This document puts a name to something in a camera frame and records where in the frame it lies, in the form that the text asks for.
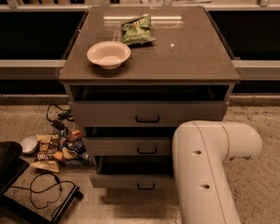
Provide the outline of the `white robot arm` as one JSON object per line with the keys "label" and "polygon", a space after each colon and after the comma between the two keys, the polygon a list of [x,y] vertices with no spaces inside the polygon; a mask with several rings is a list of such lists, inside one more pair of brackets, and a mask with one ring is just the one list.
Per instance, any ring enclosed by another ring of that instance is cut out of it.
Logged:
{"label": "white robot arm", "polygon": [[238,122],[194,120],[181,124],[172,143],[183,224],[241,224],[223,164],[259,156],[262,140]]}

